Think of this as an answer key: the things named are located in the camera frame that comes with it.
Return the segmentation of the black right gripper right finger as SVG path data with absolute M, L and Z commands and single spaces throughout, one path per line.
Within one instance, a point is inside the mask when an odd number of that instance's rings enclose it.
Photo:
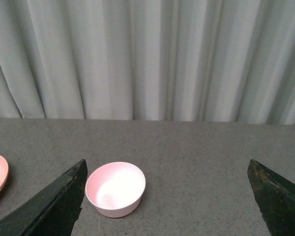
M 295 184 L 252 159 L 249 182 L 272 236 L 295 236 Z

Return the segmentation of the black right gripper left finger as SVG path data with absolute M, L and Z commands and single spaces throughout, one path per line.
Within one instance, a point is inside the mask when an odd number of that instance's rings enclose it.
M 0 236 L 69 236 L 81 213 L 88 176 L 84 159 L 0 220 Z

